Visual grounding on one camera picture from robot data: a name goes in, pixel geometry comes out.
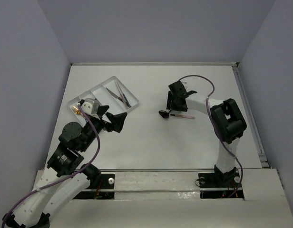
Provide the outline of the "purple spoon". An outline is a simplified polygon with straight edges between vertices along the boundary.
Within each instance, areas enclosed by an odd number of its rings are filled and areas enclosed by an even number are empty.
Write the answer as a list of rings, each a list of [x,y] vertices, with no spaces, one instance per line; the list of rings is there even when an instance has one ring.
[[[160,110],[158,111],[159,115],[164,118],[164,119],[168,119],[170,117],[170,113],[171,113],[172,109],[169,111],[166,110]]]

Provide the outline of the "gold spoon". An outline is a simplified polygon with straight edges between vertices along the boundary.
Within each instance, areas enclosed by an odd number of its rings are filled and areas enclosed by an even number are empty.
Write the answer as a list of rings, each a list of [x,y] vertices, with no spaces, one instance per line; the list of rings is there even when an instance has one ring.
[[[76,106],[71,107],[71,110],[74,112],[74,114],[77,117],[81,116],[84,120],[86,120],[85,116],[82,114],[82,112]]]

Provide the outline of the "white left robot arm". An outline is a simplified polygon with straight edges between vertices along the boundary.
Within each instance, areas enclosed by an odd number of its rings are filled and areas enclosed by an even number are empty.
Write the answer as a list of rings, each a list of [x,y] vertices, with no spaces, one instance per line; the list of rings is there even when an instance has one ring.
[[[48,228],[57,210],[64,207],[83,189],[93,188],[101,182],[101,171],[92,159],[82,164],[81,155],[96,140],[101,131],[120,133],[127,113],[111,114],[108,105],[83,102],[78,109],[85,125],[70,122],[63,127],[59,144],[47,162],[42,176],[25,197],[21,198],[2,219],[2,227]]]

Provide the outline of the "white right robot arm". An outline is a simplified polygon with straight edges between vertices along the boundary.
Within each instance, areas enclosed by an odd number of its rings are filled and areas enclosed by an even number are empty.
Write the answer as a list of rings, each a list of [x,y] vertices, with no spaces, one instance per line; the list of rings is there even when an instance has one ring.
[[[209,95],[199,95],[196,91],[187,91],[181,81],[168,86],[167,109],[186,112],[195,110],[208,115],[215,135],[219,140],[217,161],[214,171],[201,173],[198,176],[201,188],[231,188],[241,187],[242,171],[236,166],[240,162],[236,156],[237,145],[247,123],[234,99],[217,100]]]

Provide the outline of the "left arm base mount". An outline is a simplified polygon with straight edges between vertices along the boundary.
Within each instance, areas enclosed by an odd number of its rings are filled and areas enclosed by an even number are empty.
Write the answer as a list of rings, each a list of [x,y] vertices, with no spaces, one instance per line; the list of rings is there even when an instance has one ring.
[[[115,173],[103,172],[97,183],[90,184],[78,193],[75,200],[113,200],[115,198]]]

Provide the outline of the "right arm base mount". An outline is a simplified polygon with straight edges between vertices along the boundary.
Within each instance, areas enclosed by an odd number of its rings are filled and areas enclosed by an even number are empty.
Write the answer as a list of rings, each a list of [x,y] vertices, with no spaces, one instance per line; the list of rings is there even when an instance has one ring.
[[[239,173],[225,183],[218,183],[213,172],[202,172],[198,174],[195,185],[199,188],[201,199],[244,199],[244,192],[239,181]]]

